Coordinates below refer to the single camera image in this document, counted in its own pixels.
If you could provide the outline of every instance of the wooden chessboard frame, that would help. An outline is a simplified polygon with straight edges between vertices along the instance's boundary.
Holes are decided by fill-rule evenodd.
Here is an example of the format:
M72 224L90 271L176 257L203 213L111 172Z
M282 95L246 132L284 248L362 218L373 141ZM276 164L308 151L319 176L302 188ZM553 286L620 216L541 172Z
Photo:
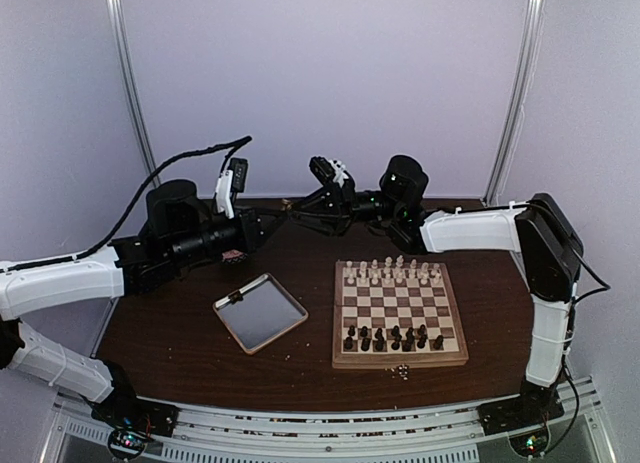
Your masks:
M443 353L415 353L415 352L394 352L394 353L356 353L342 351L342 302L344 276L343 270L346 268L346 262L338 260L335 267L335 301L333 307L333 359L332 366L335 369L382 369L395 368L399 365L408 365L412 368L438 368L445 366L462 366L469 360L469 352L467 350L467 342L462 331L462 323L458 304L453 293L451 280L447 267L443 263L440 265L442 274L442 282L445 287L447 298L449 301L449 309L453 320L453 327L457 338L458 351Z

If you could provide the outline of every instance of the wooden tabletop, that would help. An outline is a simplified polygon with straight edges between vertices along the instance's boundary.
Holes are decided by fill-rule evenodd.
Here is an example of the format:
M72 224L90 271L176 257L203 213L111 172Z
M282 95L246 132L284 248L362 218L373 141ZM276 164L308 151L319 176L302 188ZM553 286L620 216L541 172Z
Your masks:
M427 200L426 206L451 203ZM425 257L449 270L469 349L466 365L412 369L406 381L391 371L331 367L335 262L398 254L387 238L362 226L329 238L287 223L243 263L200 268L150 295L123 298L98 357L120 363L141 396L251 410L410 408L517 393L533 308L506 252ZM302 303L309 319L249 356L212 304L265 272Z

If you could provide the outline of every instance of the chess piece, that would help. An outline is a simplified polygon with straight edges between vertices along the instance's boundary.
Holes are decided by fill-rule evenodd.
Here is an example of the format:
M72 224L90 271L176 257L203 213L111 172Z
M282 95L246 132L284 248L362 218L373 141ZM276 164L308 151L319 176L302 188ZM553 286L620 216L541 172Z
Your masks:
M433 342L433 349L441 350L443 344L444 344L444 336L438 335L438 337L436 338L436 341Z

